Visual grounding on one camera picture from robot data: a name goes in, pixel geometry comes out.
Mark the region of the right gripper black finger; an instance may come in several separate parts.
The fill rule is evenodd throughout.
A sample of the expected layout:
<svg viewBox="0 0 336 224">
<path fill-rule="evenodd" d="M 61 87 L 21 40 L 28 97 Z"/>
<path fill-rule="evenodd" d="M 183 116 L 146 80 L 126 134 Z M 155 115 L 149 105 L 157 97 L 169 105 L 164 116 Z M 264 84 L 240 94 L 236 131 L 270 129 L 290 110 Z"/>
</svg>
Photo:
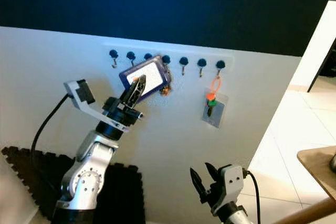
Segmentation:
<svg viewBox="0 0 336 224">
<path fill-rule="evenodd" d="M 222 176 L 220 175 L 220 171 L 211 163 L 205 162 L 206 168 L 208 169 L 208 173 L 214 181 L 213 184 L 220 184 L 222 182 Z"/>
<path fill-rule="evenodd" d="M 200 175 L 194 169 L 192 169 L 192 167 L 190 167 L 190 176 L 192 184 L 194 185 L 194 188 L 199 196 L 200 202 L 202 204 L 209 203 L 211 200 L 211 191 L 205 188 Z"/>
</svg>

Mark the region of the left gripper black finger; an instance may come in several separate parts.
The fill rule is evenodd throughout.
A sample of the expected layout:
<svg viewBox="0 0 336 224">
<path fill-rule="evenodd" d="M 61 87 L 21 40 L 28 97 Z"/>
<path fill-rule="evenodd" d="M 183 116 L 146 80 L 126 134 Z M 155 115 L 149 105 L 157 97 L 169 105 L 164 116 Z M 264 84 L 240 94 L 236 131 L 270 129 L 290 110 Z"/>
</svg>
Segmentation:
<svg viewBox="0 0 336 224">
<path fill-rule="evenodd" d="M 137 104 L 139 99 L 142 97 L 146 85 L 146 76 L 140 75 L 137 78 L 134 78 L 130 87 L 128 88 L 127 99 L 125 100 L 126 104 Z"/>
</svg>

